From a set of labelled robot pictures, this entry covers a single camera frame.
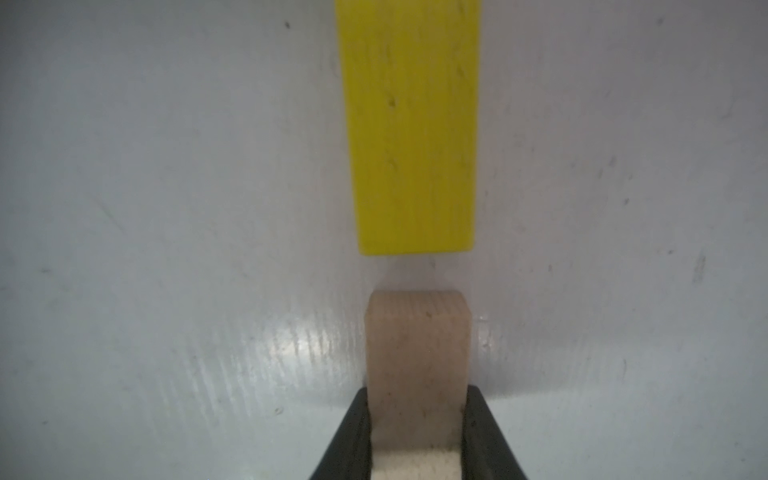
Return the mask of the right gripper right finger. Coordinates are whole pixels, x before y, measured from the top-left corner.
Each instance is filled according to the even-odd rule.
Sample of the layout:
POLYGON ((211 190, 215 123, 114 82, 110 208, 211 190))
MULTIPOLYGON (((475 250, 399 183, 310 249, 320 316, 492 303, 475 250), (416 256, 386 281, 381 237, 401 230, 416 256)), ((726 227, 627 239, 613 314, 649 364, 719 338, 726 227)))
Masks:
POLYGON ((463 480, 527 480, 484 396, 469 385, 463 413, 463 480))

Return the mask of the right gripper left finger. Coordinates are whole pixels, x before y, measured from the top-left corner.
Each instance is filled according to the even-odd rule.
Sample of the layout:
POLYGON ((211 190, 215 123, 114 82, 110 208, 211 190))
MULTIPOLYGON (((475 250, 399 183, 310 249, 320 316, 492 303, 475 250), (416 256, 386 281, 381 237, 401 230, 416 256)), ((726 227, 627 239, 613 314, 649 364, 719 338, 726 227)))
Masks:
POLYGON ((369 480, 372 468, 368 389, 355 395, 310 480, 369 480))

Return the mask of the yellow block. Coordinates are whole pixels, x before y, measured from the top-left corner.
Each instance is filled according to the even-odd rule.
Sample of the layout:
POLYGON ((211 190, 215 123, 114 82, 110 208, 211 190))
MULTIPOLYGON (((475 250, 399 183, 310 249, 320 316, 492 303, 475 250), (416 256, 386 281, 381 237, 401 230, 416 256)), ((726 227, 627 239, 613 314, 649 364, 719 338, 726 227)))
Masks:
POLYGON ((481 8, 471 0, 335 5, 365 255, 472 247, 481 8))

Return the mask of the natural wood block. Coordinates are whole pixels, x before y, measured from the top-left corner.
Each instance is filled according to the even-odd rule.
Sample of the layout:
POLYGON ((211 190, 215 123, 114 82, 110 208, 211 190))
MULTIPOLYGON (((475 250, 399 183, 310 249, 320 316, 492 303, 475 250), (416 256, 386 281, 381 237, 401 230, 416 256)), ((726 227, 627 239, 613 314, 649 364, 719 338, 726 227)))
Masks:
POLYGON ((459 479, 472 314, 458 291, 374 292, 365 314, 374 479, 459 479))

